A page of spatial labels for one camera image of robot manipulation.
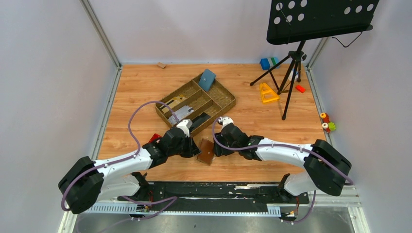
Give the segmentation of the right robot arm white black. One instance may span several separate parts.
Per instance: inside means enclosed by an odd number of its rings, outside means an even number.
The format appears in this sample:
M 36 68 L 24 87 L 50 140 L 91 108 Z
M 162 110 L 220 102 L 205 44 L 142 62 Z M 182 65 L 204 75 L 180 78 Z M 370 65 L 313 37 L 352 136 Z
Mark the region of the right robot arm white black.
M 238 152 L 247 160 L 278 161 L 304 168 L 299 174 L 284 175 L 279 189 L 286 195 L 321 190 L 339 196 L 345 185 L 353 184 L 348 176 L 351 163 L 325 140 L 317 139 L 312 144 L 284 143 L 259 135 L 248 136 L 229 117 L 219 117 L 215 122 L 222 127 L 220 133 L 213 134 L 214 144 L 223 150 L 222 155 Z

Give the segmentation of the brown leather card holder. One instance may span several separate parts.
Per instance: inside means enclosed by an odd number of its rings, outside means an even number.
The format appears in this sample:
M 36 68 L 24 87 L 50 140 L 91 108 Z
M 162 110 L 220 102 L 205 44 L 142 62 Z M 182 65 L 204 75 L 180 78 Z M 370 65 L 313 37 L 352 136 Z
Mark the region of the brown leather card holder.
M 200 141 L 199 149 L 201 153 L 197 155 L 197 161 L 206 165 L 211 165 L 214 158 L 214 144 L 208 139 L 202 138 Z

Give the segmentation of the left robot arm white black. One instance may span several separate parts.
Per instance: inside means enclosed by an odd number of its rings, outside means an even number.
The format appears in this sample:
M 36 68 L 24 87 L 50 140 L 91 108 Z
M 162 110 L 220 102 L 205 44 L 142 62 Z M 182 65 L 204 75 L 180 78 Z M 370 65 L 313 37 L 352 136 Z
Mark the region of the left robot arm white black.
M 78 159 L 58 183 L 64 211 L 80 214 L 95 203 L 120 196 L 133 196 L 143 186 L 139 171 L 159 166 L 169 157 L 191 158 L 200 154 L 192 136 L 173 127 L 163 137 L 138 150 L 106 160 Z

